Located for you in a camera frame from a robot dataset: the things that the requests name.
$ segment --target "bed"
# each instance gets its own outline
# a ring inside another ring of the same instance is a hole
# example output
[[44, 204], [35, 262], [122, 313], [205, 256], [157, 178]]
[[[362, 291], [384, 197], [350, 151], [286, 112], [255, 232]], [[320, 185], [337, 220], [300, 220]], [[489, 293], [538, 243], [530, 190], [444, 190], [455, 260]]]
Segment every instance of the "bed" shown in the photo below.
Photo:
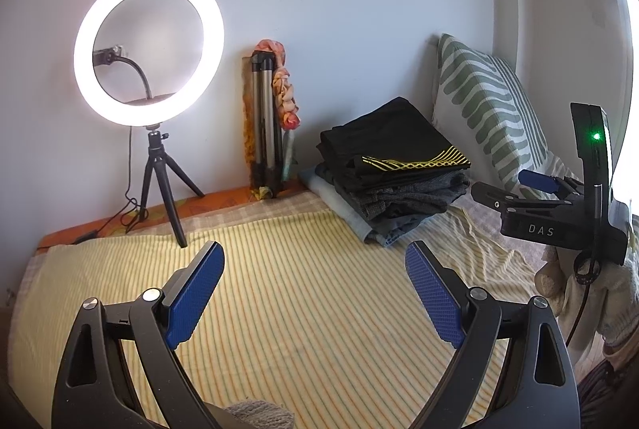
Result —
[[[466, 284], [520, 302], [535, 294], [544, 249], [504, 238], [498, 214], [469, 194], [391, 249], [363, 245], [308, 191], [183, 226], [186, 249], [162, 224], [31, 259], [12, 321], [9, 373], [43, 427], [50, 427], [60, 356], [82, 300], [132, 300], [216, 240], [226, 252], [224, 275], [193, 337], [177, 349], [204, 401], [265, 399], [294, 412], [299, 429], [406, 428], [453, 352], [406, 275], [406, 246], [423, 239]], [[498, 342], [467, 423], [487, 409], [505, 350]], [[133, 344], [125, 351], [147, 417], [163, 423]]]

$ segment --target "gray fuzzy fabric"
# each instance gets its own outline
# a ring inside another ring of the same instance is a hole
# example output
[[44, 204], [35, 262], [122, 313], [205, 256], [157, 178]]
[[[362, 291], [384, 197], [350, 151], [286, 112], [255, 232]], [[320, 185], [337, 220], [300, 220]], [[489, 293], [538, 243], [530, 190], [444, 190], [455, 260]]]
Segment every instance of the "gray fuzzy fabric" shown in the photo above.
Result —
[[265, 400], [244, 400], [224, 408], [235, 418], [256, 429], [293, 429], [295, 415]]

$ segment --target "tripod leg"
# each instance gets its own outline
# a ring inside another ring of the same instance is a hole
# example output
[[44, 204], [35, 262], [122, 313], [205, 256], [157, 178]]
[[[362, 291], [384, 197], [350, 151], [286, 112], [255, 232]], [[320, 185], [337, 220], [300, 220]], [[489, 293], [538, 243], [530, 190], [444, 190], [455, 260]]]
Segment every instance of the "tripod leg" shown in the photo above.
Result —
[[191, 188], [191, 191], [195, 193], [200, 198], [204, 197], [204, 193], [202, 193], [197, 185], [189, 178], [189, 176], [184, 172], [184, 170], [175, 162], [169, 155], [164, 153], [164, 159], [168, 166], [173, 170], [173, 172], [178, 175], [182, 179], [182, 181]]
[[149, 157], [145, 166], [145, 177], [142, 180], [142, 195], [140, 196], [140, 212], [138, 218], [141, 222], [146, 220], [148, 211], [146, 210], [146, 202], [149, 199], [149, 187], [151, 187], [151, 174], [153, 172], [153, 159]]
[[187, 239], [184, 237], [184, 231], [180, 224], [180, 218], [178, 217], [178, 211], [175, 209], [175, 202], [173, 201], [173, 193], [171, 192], [171, 185], [169, 184], [169, 175], [166, 173], [166, 164], [163, 159], [155, 159], [153, 162], [153, 168], [155, 169], [155, 176], [158, 179], [158, 185], [160, 186], [160, 193], [162, 193], [162, 200], [164, 201], [164, 207], [166, 213], [169, 216], [171, 227], [175, 238], [180, 244], [180, 247], [187, 246]]

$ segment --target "silver screw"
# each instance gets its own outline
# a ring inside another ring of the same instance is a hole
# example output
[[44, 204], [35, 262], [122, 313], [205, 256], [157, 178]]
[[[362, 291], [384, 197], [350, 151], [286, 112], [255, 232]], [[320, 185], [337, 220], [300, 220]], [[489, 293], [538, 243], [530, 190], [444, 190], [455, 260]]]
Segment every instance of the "silver screw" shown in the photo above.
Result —
[[149, 290], [145, 290], [145, 292], [142, 294], [142, 299], [148, 302], [155, 301], [159, 297], [160, 291], [157, 288], [150, 288]]
[[541, 297], [541, 295], [538, 295], [537, 297], [535, 297], [535, 299], [532, 300], [532, 303], [537, 308], [547, 308], [548, 307], [548, 301], [546, 301], [545, 297]]
[[483, 301], [488, 297], [488, 292], [483, 288], [476, 286], [475, 288], [470, 289], [470, 296], [478, 301]]
[[97, 304], [98, 304], [97, 298], [90, 297], [84, 300], [84, 302], [82, 303], [82, 308], [84, 308], [85, 310], [92, 310], [95, 308]]

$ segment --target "stack of folded clothes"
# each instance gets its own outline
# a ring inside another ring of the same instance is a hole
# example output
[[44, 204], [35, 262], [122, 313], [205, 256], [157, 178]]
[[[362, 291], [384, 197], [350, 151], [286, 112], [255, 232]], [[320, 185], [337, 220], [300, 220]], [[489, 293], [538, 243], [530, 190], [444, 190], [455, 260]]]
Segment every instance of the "stack of folded clothes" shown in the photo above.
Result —
[[[445, 212], [470, 184], [468, 159], [401, 97], [322, 132], [320, 140], [324, 162], [315, 175], [368, 226], [360, 237], [384, 246]], [[309, 175], [301, 177], [309, 184]]]

